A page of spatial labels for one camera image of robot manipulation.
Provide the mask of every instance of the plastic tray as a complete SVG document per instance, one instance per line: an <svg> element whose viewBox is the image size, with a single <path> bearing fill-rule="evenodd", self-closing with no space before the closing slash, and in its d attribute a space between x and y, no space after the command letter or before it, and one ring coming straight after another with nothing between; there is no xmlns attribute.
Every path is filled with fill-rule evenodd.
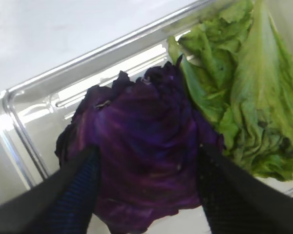
<svg viewBox="0 0 293 234"><path fill-rule="evenodd" d="M110 85L120 70L132 79L169 56L166 39L189 31L206 14L234 0L198 0L150 25L0 93L0 138L24 183L31 188L59 168L58 135L95 85ZM267 0L274 23L293 54L293 0ZM293 181L261 179L293 196Z"/></svg>

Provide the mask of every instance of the white surface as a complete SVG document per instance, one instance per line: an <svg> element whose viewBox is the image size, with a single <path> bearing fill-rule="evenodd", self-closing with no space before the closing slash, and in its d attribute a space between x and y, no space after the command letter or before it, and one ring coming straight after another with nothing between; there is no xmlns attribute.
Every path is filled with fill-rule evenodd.
<svg viewBox="0 0 293 234"><path fill-rule="evenodd" d="M0 91L194 0L0 0Z"/></svg>

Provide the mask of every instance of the clear plastic container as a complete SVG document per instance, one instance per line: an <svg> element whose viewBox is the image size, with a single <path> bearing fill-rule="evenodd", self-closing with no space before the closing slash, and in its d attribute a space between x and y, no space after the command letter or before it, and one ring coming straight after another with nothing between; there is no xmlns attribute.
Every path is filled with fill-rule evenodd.
<svg viewBox="0 0 293 234"><path fill-rule="evenodd" d="M0 94L0 138L20 175L33 185L59 168L54 155L58 135L70 122L86 90L110 85L120 70L136 79L151 66L170 60L166 39L180 36L200 21L234 0L198 0L144 28L54 68ZM293 0L267 0L274 23L293 55ZM293 196L293 181L261 179L279 191ZM94 218L96 233L108 233ZM202 208L156 221L150 234L209 232Z"/></svg>

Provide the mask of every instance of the purple cabbage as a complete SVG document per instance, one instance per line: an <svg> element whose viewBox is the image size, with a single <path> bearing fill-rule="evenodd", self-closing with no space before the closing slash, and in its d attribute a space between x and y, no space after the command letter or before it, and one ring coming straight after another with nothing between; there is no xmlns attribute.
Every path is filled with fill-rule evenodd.
<svg viewBox="0 0 293 234"><path fill-rule="evenodd" d="M94 213L111 233L143 233L156 219L198 207L198 146L223 148L222 136L188 100L180 60L152 67L136 82L120 72L112 88L91 87L57 141L60 164L87 145L99 146Z"/></svg>

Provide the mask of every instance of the lettuce leaf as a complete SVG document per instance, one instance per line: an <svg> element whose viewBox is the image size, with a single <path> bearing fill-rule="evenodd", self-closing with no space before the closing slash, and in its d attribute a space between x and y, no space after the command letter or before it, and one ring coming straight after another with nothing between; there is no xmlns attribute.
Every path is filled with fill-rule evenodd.
<svg viewBox="0 0 293 234"><path fill-rule="evenodd" d="M224 135L224 154L255 176L291 180L293 58L265 1L237 1L178 42L170 48L194 55L182 63L189 95Z"/></svg>

